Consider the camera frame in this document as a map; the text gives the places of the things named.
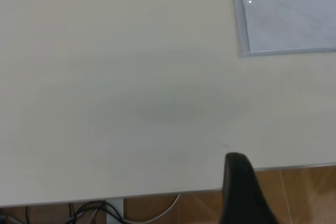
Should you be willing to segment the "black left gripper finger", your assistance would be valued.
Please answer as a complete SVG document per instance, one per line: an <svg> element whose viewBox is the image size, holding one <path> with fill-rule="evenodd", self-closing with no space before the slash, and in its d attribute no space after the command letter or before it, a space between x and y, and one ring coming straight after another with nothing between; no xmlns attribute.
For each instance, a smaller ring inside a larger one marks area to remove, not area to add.
<svg viewBox="0 0 336 224"><path fill-rule="evenodd" d="M220 223L278 223L251 162L242 153L225 156Z"/></svg>

